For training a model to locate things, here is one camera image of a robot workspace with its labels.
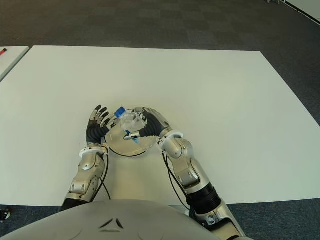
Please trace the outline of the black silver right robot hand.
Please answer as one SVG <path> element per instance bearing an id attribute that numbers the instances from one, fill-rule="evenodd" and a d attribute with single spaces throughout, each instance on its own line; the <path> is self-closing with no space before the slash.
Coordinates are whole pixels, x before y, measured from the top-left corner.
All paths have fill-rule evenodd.
<path id="1" fill-rule="evenodd" d="M 133 140 L 143 137 L 159 137 L 161 133 L 170 128 L 169 122 L 155 109 L 149 107 L 136 107 L 132 113 L 142 114 L 145 126 L 138 131 L 129 133 L 124 140 Z"/>

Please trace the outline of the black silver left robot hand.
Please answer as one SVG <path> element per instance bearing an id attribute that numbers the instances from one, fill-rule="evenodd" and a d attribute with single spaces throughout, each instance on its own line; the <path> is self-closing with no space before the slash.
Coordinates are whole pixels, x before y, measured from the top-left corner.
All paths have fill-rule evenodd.
<path id="1" fill-rule="evenodd" d="M 87 145 L 106 143 L 106 135 L 116 126 L 115 120 L 109 118 L 107 107 L 98 105 L 90 114 L 85 139 Z"/>

